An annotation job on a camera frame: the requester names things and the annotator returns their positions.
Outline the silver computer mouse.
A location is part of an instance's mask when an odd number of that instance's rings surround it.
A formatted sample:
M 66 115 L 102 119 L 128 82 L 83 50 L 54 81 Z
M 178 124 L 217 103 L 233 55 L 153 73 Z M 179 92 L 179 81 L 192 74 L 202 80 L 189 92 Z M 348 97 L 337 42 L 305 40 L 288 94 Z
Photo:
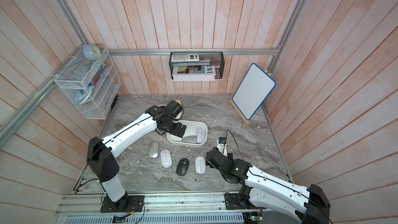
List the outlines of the silver computer mouse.
M 153 141 L 149 145 L 148 157 L 151 159 L 157 158 L 159 154 L 159 142 Z

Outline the white ribbed computer mouse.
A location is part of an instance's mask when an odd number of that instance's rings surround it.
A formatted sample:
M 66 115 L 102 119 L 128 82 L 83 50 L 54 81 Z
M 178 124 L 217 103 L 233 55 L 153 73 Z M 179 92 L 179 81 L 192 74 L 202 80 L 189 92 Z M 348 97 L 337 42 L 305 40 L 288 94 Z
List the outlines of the white ribbed computer mouse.
M 195 170 L 198 174 L 204 174 L 206 172 L 206 160 L 202 156 L 195 158 Z

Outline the white slim computer mouse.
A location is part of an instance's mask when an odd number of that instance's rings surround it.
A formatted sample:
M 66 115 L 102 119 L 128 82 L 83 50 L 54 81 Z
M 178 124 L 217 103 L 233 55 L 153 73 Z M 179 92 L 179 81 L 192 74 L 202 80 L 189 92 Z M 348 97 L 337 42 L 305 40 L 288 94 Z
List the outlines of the white slim computer mouse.
M 173 164 L 173 160 L 171 157 L 171 153 L 168 149 L 162 150 L 160 152 L 160 158 L 161 158 L 161 165 L 164 168 L 170 168 Z

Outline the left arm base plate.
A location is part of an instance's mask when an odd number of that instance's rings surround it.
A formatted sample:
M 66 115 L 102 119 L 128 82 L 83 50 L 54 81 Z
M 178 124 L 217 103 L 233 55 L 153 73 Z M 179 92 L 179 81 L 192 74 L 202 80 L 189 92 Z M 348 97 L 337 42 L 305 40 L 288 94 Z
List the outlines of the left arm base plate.
M 108 196 L 102 201 L 101 213 L 142 212 L 144 196 L 123 196 L 117 202 L 112 202 Z

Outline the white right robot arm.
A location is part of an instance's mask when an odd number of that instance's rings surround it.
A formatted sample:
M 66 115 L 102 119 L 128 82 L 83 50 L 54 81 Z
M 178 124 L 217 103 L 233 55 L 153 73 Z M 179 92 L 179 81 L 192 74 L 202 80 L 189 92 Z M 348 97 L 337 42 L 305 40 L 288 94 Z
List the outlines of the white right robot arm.
M 243 159 L 225 156 L 218 148 L 206 154 L 206 164 L 217 169 L 231 184 L 240 184 L 238 193 L 225 193 L 226 208 L 270 209 L 302 224 L 330 224 L 331 204 L 317 185 L 300 186 L 269 175 Z

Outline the white plastic storage box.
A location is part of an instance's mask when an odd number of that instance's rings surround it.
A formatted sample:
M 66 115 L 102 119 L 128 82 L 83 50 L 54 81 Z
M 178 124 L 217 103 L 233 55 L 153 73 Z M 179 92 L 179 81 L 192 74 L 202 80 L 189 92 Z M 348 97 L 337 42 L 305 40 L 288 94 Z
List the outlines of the white plastic storage box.
M 181 120 L 180 121 L 183 125 L 186 125 L 187 128 L 185 130 L 184 136 L 179 138 L 177 136 L 167 134 L 168 141 L 177 146 L 185 146 L 185 147 L 195 147 L 200 148 L 203 147 L 207 141 L 207 132 L 208 127 L 205 123 L 199 121 L 190 121 L 190 120 Z M 197 128 L 201 127 L 206 131 L 206 141 L 203 144 L 198 144 L 197 142 Z

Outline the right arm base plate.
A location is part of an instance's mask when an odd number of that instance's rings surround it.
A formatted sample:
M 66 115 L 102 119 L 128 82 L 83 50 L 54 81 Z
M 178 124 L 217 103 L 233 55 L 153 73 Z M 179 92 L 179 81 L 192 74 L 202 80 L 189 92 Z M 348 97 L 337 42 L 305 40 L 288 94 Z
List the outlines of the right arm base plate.
M 257 209 L 257 207 L 250 203 L 249 196 L 245 194 L 226 192 L 224 194 L 224 201 L 227 210 Z

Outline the black computer mouse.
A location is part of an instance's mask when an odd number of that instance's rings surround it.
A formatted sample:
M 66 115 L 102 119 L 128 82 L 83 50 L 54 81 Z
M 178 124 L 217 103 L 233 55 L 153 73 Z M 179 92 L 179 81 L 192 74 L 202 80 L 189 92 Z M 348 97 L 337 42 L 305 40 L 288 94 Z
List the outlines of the black computer mouse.
M 187 158 L 182 158 L 177 165 L 176 174 L 179 176 L 185 176 L 189 165 L 189 160 Z

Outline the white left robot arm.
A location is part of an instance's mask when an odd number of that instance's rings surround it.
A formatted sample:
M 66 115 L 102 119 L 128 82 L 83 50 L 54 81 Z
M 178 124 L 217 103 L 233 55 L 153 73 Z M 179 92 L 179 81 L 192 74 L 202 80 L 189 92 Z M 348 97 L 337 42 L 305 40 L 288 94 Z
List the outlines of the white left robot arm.
M 117 157 L 130 145 L 149 132 L 156 131 L 159 135 L 169 133 L 183 137 L 186 125 L 179 122 L 183 115 L 183 107 L 175 100 L 166 106 L 152 106 L 123 129 L 103 138 L 94 137 L 90 140 L 87 164 L 95 173 L 103 186 L 110 202 L 118 203 L 127 196 L 119 179 Z

